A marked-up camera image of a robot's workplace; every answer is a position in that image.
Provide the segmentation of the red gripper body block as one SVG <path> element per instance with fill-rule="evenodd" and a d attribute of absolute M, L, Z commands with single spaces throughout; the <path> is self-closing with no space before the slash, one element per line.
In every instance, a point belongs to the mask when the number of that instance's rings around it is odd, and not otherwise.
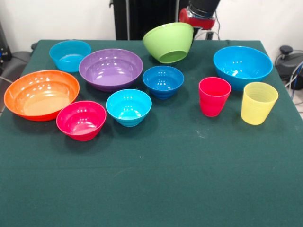
<path fill-rule="evenodd" d="M 204 17 L 192 12 L 189 8 L 183 8 L 179 13 L 179 22 L 190 24 L 193 28 L 210 30 L 215 24 L 215 17 Z"/>

